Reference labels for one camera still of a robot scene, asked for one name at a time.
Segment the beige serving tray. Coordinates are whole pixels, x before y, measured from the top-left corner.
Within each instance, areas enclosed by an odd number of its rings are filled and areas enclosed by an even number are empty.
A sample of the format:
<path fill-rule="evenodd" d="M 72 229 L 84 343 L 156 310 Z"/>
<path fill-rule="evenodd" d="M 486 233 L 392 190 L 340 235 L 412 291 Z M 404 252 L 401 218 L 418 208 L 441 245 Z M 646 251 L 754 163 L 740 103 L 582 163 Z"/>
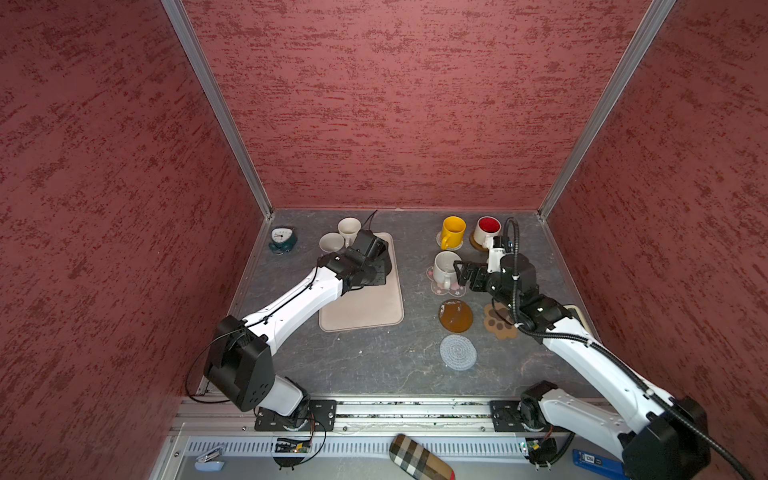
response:
<path fill-rule="evenodd" d="M 323 331 L 389 327 L 403 321 L 404 306 L 394 240 L 387 232 L 376 232 L 376 235 L 389 244 L 392 269 L 386 276 L 386 283 L 350 291 L 323 307 L 319 311 L 319 326 Z"/>

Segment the white mug red inside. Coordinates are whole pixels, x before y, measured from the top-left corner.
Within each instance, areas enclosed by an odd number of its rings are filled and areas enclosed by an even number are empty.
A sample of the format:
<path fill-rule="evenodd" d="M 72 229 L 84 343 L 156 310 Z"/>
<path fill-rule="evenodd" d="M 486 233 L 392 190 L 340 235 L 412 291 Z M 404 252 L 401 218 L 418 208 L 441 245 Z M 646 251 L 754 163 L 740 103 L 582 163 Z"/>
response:
<path fill-rule="evenodd" d="M 475 240 L 484 246 L 485 240 L 497 236 L 502 229 L 500 221 L 492 216 L 483 216 L 478 219 L 473 231 Z"/>

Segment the plaid case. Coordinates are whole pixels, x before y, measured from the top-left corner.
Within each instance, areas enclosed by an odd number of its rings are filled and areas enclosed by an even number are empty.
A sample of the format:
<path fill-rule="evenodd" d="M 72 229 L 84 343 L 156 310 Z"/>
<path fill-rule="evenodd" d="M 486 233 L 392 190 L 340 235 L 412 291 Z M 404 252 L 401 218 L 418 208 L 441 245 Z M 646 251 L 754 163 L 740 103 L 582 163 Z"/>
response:
<path fill-rule="evenodd" d="M 392 462 L 416 480 L 455 480 L 454 470 L 411 437 L 399 434 L 389 447 Z"/>

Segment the brown wooden round coaster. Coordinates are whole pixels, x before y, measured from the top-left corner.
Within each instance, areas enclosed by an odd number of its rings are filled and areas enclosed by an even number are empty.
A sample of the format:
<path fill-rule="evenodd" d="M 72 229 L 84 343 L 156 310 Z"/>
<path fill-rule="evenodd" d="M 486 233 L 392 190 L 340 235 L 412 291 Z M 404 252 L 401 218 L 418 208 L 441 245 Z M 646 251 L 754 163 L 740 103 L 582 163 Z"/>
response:
<path fill-rule="evenodd" d="M 474 321 L 471 307 L 461 300 L 446 300 L 438 310 L 440 324 L 452 333 L 463 333 L 469 330 Z"/>

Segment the cream calculator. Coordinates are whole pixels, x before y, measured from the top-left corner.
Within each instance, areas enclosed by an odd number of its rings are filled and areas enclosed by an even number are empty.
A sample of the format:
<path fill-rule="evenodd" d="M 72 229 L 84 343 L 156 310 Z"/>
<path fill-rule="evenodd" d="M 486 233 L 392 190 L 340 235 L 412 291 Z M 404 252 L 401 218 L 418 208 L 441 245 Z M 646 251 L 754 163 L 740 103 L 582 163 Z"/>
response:
<path fill-rule="evenodd" d="M 595 337 L 595 333 L 590 326 L 590 323 L 588 322 L 584 312 L 576 305 L 566 305 L 565 308 L 575 317 L 579 320 L 579 322 L 582 325 L 582 328 L 592 337 Z"/>

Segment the grey woven round coaster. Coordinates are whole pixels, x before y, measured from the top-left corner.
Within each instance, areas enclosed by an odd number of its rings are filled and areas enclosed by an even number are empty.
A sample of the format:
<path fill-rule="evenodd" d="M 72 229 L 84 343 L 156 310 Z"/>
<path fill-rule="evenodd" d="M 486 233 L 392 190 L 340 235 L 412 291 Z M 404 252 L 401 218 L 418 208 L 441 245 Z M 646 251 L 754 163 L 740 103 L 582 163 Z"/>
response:
<path fill-rule="evenodd" d="M 458 334 L 446 336 L 440 344 L 443 363 L 455 371 L 467 371 L 477 362 L 477 351 L 472 342 Z"/>

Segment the yellow mug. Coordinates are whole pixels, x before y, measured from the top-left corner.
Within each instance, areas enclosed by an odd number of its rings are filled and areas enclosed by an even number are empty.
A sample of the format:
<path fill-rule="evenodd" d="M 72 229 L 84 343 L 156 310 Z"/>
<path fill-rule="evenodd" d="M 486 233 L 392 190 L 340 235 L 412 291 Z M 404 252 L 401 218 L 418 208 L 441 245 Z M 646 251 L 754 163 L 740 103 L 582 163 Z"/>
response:
<path fill-rule="evenodd" d="M 466 231 L 466 222 L 458 216 L 449 216 L 442 223 L 442 242 L 453 247 L 462 241 Z"/>

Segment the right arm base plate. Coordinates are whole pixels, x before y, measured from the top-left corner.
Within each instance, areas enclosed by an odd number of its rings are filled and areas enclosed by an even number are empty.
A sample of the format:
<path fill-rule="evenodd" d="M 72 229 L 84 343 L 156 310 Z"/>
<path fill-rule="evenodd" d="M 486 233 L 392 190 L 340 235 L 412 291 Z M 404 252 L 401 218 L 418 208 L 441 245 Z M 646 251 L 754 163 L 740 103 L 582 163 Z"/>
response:
<path fill-rule="evenodd" d="M 496 433 L 539 432 L 542 429 L 536 408 L 530 401 L 492 400 L 489 407 Z"/>

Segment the pink flower coaster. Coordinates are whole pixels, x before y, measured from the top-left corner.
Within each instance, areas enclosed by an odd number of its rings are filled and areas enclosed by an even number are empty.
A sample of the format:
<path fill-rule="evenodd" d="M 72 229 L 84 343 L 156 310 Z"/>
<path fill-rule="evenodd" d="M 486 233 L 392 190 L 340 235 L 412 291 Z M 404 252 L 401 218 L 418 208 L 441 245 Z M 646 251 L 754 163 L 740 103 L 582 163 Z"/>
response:
<path fill-rule="evenodd" d="M 460 298 L 466 294 L 467 289 L 458 284 L 457 274 L 454 270 L 444 272 L 440 269 L 435 270 L 435 268 L 431 266 L 428 268 L 426 275 L 431 282 L 430 288 L 435 295 L 450 295 L 452 297 Z"/>

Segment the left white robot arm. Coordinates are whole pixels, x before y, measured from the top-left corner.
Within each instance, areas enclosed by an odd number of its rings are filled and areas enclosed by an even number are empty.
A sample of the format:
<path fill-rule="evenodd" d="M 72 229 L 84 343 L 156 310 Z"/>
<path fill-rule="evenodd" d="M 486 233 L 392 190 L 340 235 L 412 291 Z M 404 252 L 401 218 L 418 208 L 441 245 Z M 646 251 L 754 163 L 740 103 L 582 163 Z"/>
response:
<path fill-rule="evenodd" d="M 351 246 L 319 257 L 304 279 L 268 306 L 242 319 L 225 317 L 207 353 L 205 378 L 242 411 L 305 417 L 308 393 L 275 374 L 272 356 L 321 308 L 350 291 L 384 285 L 391 271 L 389 242 L 360 231 Z"/>

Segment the small stapler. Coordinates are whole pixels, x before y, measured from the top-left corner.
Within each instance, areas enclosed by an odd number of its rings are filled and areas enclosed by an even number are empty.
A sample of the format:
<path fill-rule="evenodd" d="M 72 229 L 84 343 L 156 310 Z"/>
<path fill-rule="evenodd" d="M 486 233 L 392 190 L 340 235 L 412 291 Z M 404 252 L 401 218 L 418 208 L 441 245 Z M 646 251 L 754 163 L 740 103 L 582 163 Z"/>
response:
<path fill-rule="evenodd" d="M 217 446 L 199 455 L 194 463 L 195 470 L 204 473 L 220 472 L 225 465 L 223 453 L 224 448 Z"/>

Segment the brown paw coaster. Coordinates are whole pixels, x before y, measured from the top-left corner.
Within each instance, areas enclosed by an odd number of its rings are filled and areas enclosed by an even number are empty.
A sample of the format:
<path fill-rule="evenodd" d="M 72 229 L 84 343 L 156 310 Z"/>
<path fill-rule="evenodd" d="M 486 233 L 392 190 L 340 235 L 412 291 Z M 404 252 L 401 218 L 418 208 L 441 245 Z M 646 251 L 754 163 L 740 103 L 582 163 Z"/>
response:
<path fill-rule="evenodd" d="M 511 340 L 518 337 L 518 329 L 511 323 L 508 309 L 505 306 L 487 304 L 484 307 L 483 325 L 498 340 Z"/>

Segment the blue tool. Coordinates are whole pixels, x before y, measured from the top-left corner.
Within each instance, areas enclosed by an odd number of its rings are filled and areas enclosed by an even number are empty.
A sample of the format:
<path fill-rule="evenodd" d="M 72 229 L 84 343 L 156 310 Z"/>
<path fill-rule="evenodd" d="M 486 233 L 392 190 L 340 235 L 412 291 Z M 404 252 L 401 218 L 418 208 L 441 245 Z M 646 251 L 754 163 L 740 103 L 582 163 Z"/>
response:
<path fill-rule="evenodd" d="M 620 461 L 578 449 L 574 449 L 572 454 L 573 463 L 577 467 L 610 480 L 629 480 L 624 465 Z"/>

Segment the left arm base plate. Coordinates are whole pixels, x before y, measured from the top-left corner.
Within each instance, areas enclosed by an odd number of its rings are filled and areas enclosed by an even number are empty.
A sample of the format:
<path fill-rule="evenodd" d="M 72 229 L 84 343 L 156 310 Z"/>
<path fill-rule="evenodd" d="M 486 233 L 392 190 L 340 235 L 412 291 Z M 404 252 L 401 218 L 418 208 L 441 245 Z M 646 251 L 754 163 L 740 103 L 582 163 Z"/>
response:
<path fill-rule="evenodd" d="M 318 427 L 328 432 L 334 429 L 338 402 L 336 400 L 309 399 L 299 405 L 290 416 L 259 407 L 255 415 L 257 432 L 310 432 Z"/>

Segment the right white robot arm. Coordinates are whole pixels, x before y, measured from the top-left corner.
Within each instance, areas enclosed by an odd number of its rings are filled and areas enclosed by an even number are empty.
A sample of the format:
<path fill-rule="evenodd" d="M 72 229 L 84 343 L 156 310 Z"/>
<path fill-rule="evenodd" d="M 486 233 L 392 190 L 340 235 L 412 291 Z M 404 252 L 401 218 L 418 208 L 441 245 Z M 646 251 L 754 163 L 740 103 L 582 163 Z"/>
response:
<path fill-rule="evenodd" d="M 503 322 L 565 360 L 611 406 L 602 409 L 541 381 L 520 400 L 528 429 L 555 426 L 581 436 L 619 459 L 633 479 L 692 479 L 710 464 L 713 447 L 703 408 L 643 378 L 563 304 L 542 294 L 524 255 L 492 249 L 486 263 L 454 260 L 451 267 L 459 285 L 504 305 Z"/>

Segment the dark brown round coaster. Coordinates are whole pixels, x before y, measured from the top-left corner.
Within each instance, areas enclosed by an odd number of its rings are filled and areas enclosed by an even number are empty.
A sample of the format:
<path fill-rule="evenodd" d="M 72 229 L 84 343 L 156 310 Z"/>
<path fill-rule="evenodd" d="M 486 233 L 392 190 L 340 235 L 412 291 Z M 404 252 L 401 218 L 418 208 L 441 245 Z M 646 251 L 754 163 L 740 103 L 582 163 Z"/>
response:
<path fill-rule="evenodd" d="M 470 244 L 471 244 L 471 246 L 472 246 L 472 247 L 473 247 L 475 250 L 477 250 L 477 251 L 481 251 L 481 252 L 485 252 L 485 253 L 487 253 L 487 252 L 488 252 L 488 249 L 487 249 L 486 247 L 484 247 L 483 245 L 479 244 L 479 243 L 478 243 L 478 242 L 475 240 L 475 238 L 474 238 L 474 234 L 472 234 L 472 235 L 470 235 L 470 236 L 469 236 L 469 240 L 470 240 Z"/>

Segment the white woven round coaster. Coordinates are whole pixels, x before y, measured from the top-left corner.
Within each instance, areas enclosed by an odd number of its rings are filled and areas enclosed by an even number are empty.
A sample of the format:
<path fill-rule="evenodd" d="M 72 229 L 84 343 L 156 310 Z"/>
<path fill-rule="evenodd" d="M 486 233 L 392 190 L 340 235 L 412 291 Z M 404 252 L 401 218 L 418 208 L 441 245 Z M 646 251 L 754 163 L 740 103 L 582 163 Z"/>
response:
<path fill-rule="evenodd" d="M 451 246 L 449 246 L 447 244 L 444 246 L 443 242 L 442 242 L 442 232 L 438 232 L 436 234 L 435 241 L 436 241 L 437 245 L 441 247 L 442 250 L 447 250 L 447 251 L 458 251 L 464 245 L 464 239 L 462 238 L 462 241 L 460 243 L 458 243 L 457 245 L 453 246 L 453 247 L 451 247 Z"/>

